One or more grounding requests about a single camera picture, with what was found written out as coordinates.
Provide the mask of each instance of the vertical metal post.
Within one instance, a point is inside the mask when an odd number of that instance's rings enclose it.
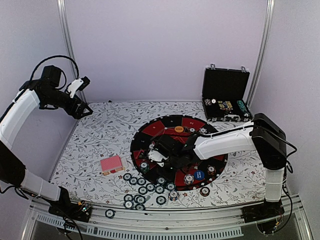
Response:
[[[262,70],[262,65],[263,65],[263,61],[264,61],[264,57],[265,57],[265,53],[266,53],[266,48],[267,48],[267,43],[268,43],[268,38],[269,38],[269,34],[270,34],[270,29],[271,29],[272,17],[273,17],[273,13],[274,13],[274,6],[275,6],[275,0],[268,0],[266,14],[265,14],[265,22],[264,22],[264,28],[263,28],[262,41],[261,41],[261,46],[260,46],[260,52],[258,55],[258,60],[256,62],[255,70],[253,73],[252,84],[251,84],[248,98],[246,101],[246,104],[249,108],[250,108],[252,101],[254,99],[257,85],[259,82],[259,77],[260,77],[261,70]]]
[[[63,39],[64,39],[65,47],[67,50],[67,54],[70,58],[76,60],[74,55],[74,50],[72,47],[72,42],[71,42],[71,35],[69,31],[65,0],[57,0],[57,4],[58,4],[58,12],[60,17],[62,33],[63,33]],[[75,79],[77,76],[76,70],[72,65],[72,63],[70,63],[70,66],[72,69],[73,78]],[[84,91],[79,91],[79,97],[81,98],[82,101],[87,102]]]

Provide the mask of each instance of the case lid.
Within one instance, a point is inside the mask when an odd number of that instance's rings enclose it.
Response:
[[[206,68],[202,97],[217,100],[241,100],[244,97],[250,73],[243,70]]]

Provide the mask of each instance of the ventilation grille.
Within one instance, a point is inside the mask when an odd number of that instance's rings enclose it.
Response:
[[[64,220],[43,213],[38,213],[37,220],[58,228],[63,228],[65,223]],[[137,233],[131,231],[111,230],[104,227],[87,226],[86,232],[83,230],[81,232],[83,234],[112,240],[222,240],[243,236],[240,227],[195,233]]]

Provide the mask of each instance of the blue poker chip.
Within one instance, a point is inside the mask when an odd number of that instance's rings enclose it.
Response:
[[[205,178],[205,173],[201,170],[198,170],[194,173],[194,178],[197,180],[202,180]]]

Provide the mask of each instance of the black briefcase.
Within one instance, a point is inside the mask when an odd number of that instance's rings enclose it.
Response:
[[[241,70],[216,68],[205,69],[202,104],[206,119],[210,122],[247,122],[252,115],[243,101],[250,73]]]

